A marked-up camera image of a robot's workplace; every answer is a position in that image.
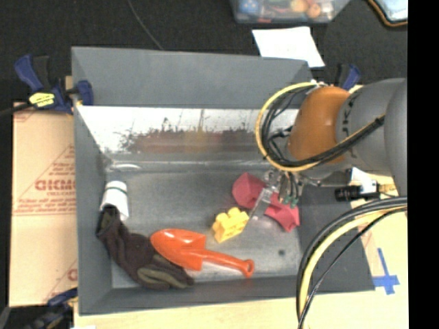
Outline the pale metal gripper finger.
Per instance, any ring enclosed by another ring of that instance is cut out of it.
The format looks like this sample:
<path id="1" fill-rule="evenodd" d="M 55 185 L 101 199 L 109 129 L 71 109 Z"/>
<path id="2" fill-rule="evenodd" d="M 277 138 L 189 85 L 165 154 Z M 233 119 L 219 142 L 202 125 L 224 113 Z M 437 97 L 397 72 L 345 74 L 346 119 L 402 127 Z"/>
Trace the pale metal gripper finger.
<path id="1" fill-rule="evenodd" d="M 267 206 L 266 193 L 267 191 L 265 189 L 262 189 L 259 193 L 253 207 L 249 211 L 250 219 L 258 219 L 259 217 L 263 216 L 263 213 L 265 212 Z"/>
<path id="2" fill-rule="evenodd" d="M 265 211 L 270 207 L 272 195 L 273 191 L 261 191 L 257 204 L 258 217 L 262 217 Z"/>

